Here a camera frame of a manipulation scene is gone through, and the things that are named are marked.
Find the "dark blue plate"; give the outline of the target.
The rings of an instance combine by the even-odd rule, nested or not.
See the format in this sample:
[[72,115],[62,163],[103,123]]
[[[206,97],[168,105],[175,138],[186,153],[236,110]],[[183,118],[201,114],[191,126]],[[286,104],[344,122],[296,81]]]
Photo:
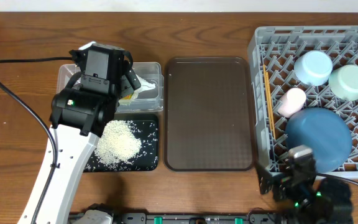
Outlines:
[[344,120],[324,108],[307,108],[293,114],[285,127],[288,150],[305,145],[312,149],[316,171],[332,172],[352,151],[351,131]]

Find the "mint green bowl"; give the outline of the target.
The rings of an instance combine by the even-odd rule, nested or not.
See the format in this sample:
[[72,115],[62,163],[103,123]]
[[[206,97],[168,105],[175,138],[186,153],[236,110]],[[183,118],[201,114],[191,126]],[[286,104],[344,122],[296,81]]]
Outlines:
[[358,99],[358,66],[345,65],[334,70],[329,76],[331,91],[340,99]]

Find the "white tissue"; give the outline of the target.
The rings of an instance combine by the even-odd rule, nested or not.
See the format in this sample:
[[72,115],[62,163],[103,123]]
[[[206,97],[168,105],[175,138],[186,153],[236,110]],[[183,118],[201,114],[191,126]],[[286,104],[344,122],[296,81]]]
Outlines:
[[132,97],[131,99],[134,100],[136,98],[138,98],[139,94],[144,92],[144,91],[149,91],[149,90],[153,90],[155,89],[155,84],[154,83],[150,83],[148,82],[147,80],[143,79],[142,77],[136,75],[138,81],[140,81],[140,88],[139,89],[136,89],[134,91],[134,93],[132,94]]

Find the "light blue bowl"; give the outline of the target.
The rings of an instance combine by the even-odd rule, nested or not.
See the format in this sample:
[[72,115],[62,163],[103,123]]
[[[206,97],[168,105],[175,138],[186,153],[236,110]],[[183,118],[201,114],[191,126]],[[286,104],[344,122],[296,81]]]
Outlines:
[[320,86],[328,81],[333,70],[333,62],[324,52],[312,50],[296,60],[293,70],[302,83]]

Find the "yellow green snack wrapper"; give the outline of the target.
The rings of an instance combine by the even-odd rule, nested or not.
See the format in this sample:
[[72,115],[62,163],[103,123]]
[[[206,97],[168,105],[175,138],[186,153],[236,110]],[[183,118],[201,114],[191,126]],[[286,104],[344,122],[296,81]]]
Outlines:
[[130,100],[132,98],[133,94],[127,95],[123,98],[121,98],[121,100]]

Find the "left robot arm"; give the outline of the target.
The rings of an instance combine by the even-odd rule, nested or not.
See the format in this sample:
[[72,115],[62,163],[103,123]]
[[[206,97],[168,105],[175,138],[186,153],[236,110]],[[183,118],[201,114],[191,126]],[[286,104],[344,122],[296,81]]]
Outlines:
[[66,223],[68,221],[83,170],[100,141],[102,142],[102,155],[109,152],[120,155],[134,153],[141,147],[141,140],[134,136],[129,124],[124,121],[108,123],[108,128],[102,138],[95,134],[82,136],[79,129],[65,125],[60,125],[56,129],[50,128],[50,131],[53,137],[52,142],[58,149],[55,172],[44,200],[39,210],[36,210],[53,160],[52,145],[49,143],[30,199],[19,223]]

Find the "white rice pile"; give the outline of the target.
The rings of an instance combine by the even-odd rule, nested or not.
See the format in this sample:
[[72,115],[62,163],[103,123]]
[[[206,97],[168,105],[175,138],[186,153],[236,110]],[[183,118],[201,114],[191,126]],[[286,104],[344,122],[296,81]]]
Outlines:
[[99,161],[110,166],[129,162],[141,149],[142,141],[135,137],[132,121],[110,121],[94,151]]

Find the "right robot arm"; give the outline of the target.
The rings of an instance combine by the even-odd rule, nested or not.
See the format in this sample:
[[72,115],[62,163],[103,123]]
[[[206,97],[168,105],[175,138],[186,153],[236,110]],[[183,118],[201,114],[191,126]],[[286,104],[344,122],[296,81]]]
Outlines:
[[318,188],[315,160],[312,157],[290,159],[287,172],[273,178],[275,201],[291,200],[293,208],[286,211],[282,223],[353,223],[351,190],[342,180],[325,178]]

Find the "wooden chopstick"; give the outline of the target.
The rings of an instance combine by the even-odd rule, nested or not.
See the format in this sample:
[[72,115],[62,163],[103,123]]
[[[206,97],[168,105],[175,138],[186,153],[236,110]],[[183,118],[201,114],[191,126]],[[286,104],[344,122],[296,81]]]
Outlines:
[[276,139],[275,123],[274,123],[274,116],[273,116],[273,106],[272,106],[272,97],[271,97],[271,92],[270,92],[270,82],[269,82],[269,75],[268,75],[267,72],[264,72],[264,77],[265,77],[265,81],[266,81],[267,99],[269,101],[268,110],[269,110],[269,118],[270,118],[272,136],[273,136],[274,139]]
[[275,125],[274,125],[274,119],[273,119],[272,98],[271,98],[271,92],[270,92],[269,75],[267,73],[265,65],[263,65],[263,74],[264,74],[264,82],[265,82],[265,95],[266,95],[266,101],[267,101],[269,125],[270,125],[270,130],[272,132],[273,139],[276,139]]

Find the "pink cup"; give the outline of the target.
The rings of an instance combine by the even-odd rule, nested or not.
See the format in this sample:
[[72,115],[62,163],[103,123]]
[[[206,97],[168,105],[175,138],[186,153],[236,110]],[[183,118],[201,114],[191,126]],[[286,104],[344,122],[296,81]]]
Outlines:
[[280,115],[289,118],[302,109],[306,101],[306,94],[300,88],[291,88],[280,98],[280,101],[282,104],[277,112]]

